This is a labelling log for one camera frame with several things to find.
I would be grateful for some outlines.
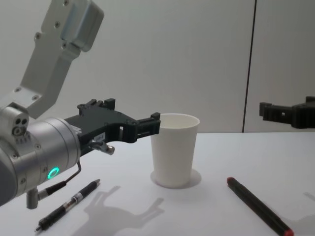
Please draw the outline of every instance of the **marker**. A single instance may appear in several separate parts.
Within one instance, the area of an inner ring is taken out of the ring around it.
[[[90,193],[92,193],[100,185],[100,179],[91,182],[88,186],[83,188],[77,194],[75,194],[69,201],[65,202],[58,209],[51,212],[45,218],[41,219],[38,223],[38,227],[35,232],[40,232],[42,230],[47,230],[54,223],[60,220],[68,211],[70,211],[75,205],[79,204],[83,199],[85,199]]]
[[[229,188],[278,235],[294,236],[294,232],[289,226],[235,178],[227,178],[227,184]]]

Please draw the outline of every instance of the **cup rim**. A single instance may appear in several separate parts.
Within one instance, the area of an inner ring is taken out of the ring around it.
[[[173,130],[179,130],[179,129],[189,129],[189,128],[193,128],[196,127],[200,124],[200,120],[197,117],[194,117],[192,115],[188,115],[188,114],[182,114],[182,113],[163,113],[161,114],[161,116],[164,115],[177,115],[177,116],[185,116],[185,117],[190,117],[193,118],[196,121],[195,125],[189,125],[189,126],[185,126],[185,127],[181,127],[181,128],[176,128],[176,127],[163,127],[162,125],[160,125],[160,128],[162,129],[173,129]]]

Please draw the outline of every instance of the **black marker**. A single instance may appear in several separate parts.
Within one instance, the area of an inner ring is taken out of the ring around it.
[[[227,178],[227,184],[229,188],[278,235],[294,236],[294,232],[289,226],[235,178]]]
[[[70,211],[75,205],[79,204],[86,196],[92,193],[100,185],[100,179],[91,182],[84,189],[74,195],[69,201],[65,202],[58,209],[51,212],[45,218],[41,219],[38,223],[38,227],[35,232],[47,230],[50,226],[60,220],[68,211]]]

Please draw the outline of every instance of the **black pen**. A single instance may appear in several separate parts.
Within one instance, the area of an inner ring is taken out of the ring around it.
[[[289,226],[235,178],[227,178],[227,184],[229,188],[278,235],[294,236],[294,232]]]
[[[47,230],[50,226],[60,220],[68,211],[70,211],[75,205],[79,204],[86,196],[92,193],[100,185],[100,179],[91,182],[88,186],[83,188],[77,194],[75,194],[69,201],[65,202],[58,209],[51,212],[45,218],[41,219],[38,223],[38,227],[35,232]]]

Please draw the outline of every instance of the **white paper cup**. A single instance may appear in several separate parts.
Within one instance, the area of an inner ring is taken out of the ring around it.
[[[151,136],[155,182],[179,188],[190,180],[200,120],[184,114],[162,114],[160,132]]]

